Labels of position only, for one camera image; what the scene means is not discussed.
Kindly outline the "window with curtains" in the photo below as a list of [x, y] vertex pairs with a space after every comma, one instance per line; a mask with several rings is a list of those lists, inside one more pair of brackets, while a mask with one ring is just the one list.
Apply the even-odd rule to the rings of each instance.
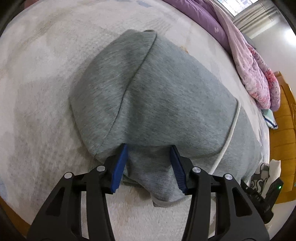
[[272, 1], [215, 1], [234, 25], [253, 39], [282, 20], [280, 10]]

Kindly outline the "pink purple floral quilt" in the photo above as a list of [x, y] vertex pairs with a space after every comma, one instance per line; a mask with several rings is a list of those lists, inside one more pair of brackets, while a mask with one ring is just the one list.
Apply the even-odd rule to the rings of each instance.
[[280, 85], [259, 53], [212, 1], [166, 1], [206, 30], [231, 54], [241, 82], [260, 109], [280, 108]]

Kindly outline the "folded white printed clothes stack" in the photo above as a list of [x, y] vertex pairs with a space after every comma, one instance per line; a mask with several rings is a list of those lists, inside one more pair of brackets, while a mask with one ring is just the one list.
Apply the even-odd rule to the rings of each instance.
[[261, 163], [251, 178], [250, 188], [265, 198], [272, 183], [280, 177], [280, 174], [281, 161], [272, 159], [268, 164]]

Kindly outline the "wooden headboard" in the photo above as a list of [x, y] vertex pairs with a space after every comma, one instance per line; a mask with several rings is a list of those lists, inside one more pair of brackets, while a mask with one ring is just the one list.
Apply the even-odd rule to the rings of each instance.
[[270, 158], [281, 161], [279, 204], [295, 200], [295, 97], [281, 72], [274, 75], [280, 84], [280, 108], [273, 113], [278, 129], [270, 130], [269, 136]]

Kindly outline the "grey sweatshirt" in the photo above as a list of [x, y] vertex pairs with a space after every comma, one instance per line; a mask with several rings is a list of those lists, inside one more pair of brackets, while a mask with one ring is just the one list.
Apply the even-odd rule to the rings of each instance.
[[128, 30], [89, 64], [70, 95], [89, 153], [128, 146], [125, 175], [160, 207], [180, 203], [170, 146], [216, 176], [248, 181], [260, 144], [237, 99], [199, 61], [155, 31]]

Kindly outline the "teal striped pillow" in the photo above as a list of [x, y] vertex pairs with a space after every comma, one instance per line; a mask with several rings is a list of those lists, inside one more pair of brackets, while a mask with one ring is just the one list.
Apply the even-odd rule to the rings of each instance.
[[269, 128], [272, 130], [277, 130], [278, 125], [276, 123], [276, 120], [273, 115], [273, 111], [271, 109], [262, 109], [261, 113], [263, 115], [263, 118]]

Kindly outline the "white plush bed blanket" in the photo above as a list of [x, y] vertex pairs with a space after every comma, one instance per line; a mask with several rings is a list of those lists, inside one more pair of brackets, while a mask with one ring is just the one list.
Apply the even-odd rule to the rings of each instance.
[[1, 36], [1, 197], [26, 223], [68, 171], [93, 169], [69, 104], [90, 61], [128, 29], [154, 30], [195, 57], [240, 100], [269, 161], [269, 129], [232, 58], [164, 1], [39, 1]]

